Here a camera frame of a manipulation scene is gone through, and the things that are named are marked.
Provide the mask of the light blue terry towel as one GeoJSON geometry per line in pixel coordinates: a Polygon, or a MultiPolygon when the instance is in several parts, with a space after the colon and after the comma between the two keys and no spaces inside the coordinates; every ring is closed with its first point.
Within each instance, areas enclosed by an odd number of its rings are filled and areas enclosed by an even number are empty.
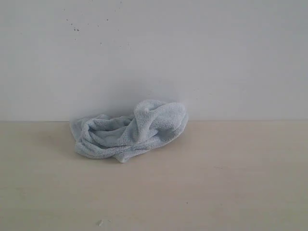
{"type": "Polygon", "coordinates": [[[172,142],[184,131],[187,122],[183,104],[145,100],[129,116],[100,114],[75,119],[70,122],[70,130],[79,155],[90,159],[113,157],[125,163],[172,142]]]}

